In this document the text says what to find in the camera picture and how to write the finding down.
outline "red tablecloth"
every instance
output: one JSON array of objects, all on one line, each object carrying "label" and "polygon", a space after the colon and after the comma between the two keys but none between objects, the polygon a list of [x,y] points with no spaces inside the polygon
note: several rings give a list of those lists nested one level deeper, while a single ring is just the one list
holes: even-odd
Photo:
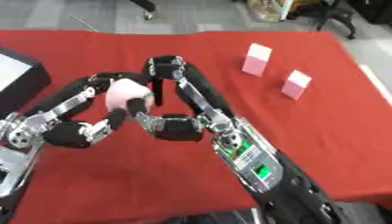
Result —
[{"label": "red tablecloth", "polygon": [[[274,49],[262,78],[241,72],[251,43]],[[0,45],[44,62],[53,84],[38,98],[77,77],[135,72],[148,57],[181,55],[334,199],[387,205],[392,198],[391,108],[328,33],[0,31]],[[313,78],[299,101],[280,92],[293,69]],[[165,105],[154,113],[190,112],[171,83],[164,89]],[[98,99],[80,117],[105,114]],[[86,150],[46,146],[13,223],[107,223],[253,205],[207,137],[159,141],[127,123]]]}]

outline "robotic hand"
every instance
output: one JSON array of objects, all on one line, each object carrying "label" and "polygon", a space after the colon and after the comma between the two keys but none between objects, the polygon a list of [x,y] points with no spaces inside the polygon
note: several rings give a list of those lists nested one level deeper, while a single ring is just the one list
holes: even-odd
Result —
[{"label": "robotic hand", "polygon": [[225,99],[198,69],[178,56],[148,59],[142,74],[152,82],[155,103],[163,104],[165,79],[176,83],[190,115],[147,115],[145,101],[131,98],[128,111],[153,136],[171,141],[199,141],[203,129],[213,134],[212,146],[233,170],[262,211],[259,223],[348,224],[341,208],[244,117],[235,115]]},{"label": "robotic hand", "polygon": [[126,110],[113,109],[95,124],[73,121],[72,117],[88,109],[113,81],[125,78],[145,85],[146,77],[134,73],[99,73],[80,78],[26,113],[11,113],[1,120],[0,223],[6,223],[17,207],[44,142],[73,148],[98,143],[122,125]]}]

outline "white cable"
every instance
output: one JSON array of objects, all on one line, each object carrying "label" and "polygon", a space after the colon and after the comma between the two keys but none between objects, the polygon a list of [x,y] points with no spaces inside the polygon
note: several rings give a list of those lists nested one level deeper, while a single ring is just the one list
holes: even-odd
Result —
[{"label": "white cable", "polygon": [[98,32],[97,29],[95,29],[95,28],[94,28],[93,26],[91,26],[90,24],[84,22],[84,21],[81,20],[80,18],[78,18],[78,17],[76,17],[76,16],[73,16],[73,15],[71,15],[71,14],[67,14],[67,15],[68,15],[69,17],[71,17],[71,18],[74,18],[74,19],[78,20],[78,21],[81,22],[82,24],[86,25],[88,28],[90,28],[91,31],[93,31],[93,32]]}]

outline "pink ball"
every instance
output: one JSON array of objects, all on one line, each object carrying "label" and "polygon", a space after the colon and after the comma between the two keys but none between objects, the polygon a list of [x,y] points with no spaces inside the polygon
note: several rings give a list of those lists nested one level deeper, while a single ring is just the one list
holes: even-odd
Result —
[{"label": "pink ball", "polygon": [[106,93],[106,107],[127,109],[127,101],[135,98],[145,99],[145,107],[150,111],[154,104],[154,96],[150,89],[129,79],[121,79],[112,83]]}]

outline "chair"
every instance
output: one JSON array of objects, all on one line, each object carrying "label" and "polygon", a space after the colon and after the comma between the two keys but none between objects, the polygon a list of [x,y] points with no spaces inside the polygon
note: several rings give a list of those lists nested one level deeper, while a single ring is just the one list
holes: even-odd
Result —
[{"label": "chair", "polygon": [[137,4],[138,6],[144,9],[144,19],[151,20],[154,17],[155,11],[157,7],[154,3],[149,0],[130,0],[132,3]]},{"label": "chair", "polygon": [[321,0],[319,3],[301,5],[290,13],[287,18],[296,19],[300,16],[316,18],[318,19],[318,31],[323,28],[329,19],[334,19],[341,22],[350,31],[350,34],[347,35],[348,39],[355,39],[356,29],[352,21],[354,13],[350,10],[338,8],[339,2],[340,0],[334,0],[332,3],[328,3],[326,0]]}]

